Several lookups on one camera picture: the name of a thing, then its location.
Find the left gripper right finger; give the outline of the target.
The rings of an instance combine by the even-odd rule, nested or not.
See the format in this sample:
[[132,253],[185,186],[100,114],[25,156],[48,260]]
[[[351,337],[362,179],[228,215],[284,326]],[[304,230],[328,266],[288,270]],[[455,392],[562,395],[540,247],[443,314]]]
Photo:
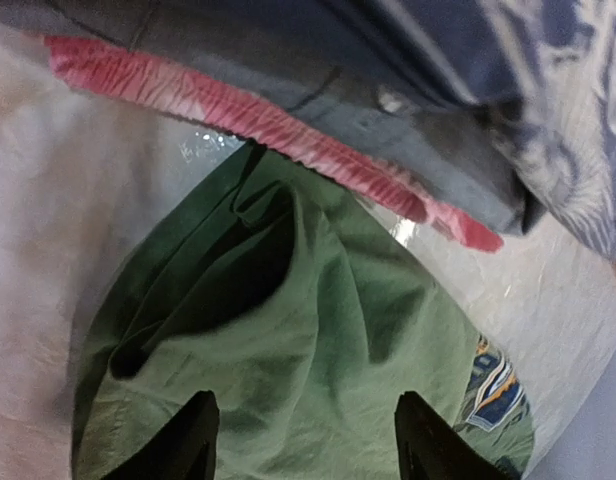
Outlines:
[[399,397],[394,420],[401,479],[512,479],[480,457],[416,392]]

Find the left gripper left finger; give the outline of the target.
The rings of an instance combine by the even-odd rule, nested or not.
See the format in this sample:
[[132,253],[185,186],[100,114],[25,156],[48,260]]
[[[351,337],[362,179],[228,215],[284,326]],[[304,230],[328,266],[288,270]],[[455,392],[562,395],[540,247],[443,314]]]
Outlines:
[[214,393],[196,393],[138,453],[108,473],[118,480],[213,480],[219,409]]

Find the green tank top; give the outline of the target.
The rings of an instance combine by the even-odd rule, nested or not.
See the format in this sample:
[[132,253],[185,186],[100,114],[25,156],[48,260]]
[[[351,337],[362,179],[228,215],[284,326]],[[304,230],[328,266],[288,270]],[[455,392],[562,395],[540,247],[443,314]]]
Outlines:
[[72,475],[105,476],[198,392],[214,479],[398,479],[416,392],[521,478],[530,405],[505,354],[345,188],[248,142],[125,261],[85,338]]

